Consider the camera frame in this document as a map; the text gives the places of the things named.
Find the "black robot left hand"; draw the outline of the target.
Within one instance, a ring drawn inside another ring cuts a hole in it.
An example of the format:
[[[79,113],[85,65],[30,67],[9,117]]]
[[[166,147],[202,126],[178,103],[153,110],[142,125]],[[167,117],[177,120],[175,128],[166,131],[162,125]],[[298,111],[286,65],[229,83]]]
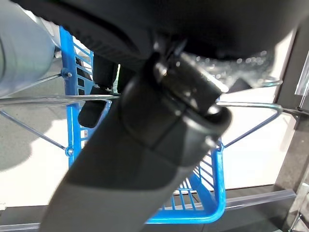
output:
[[[309,14],[306,0],[20,0],[138,74],[55,191],[42,232],[137,232],[231,122],[228,87],[193,55],[247,59]]]

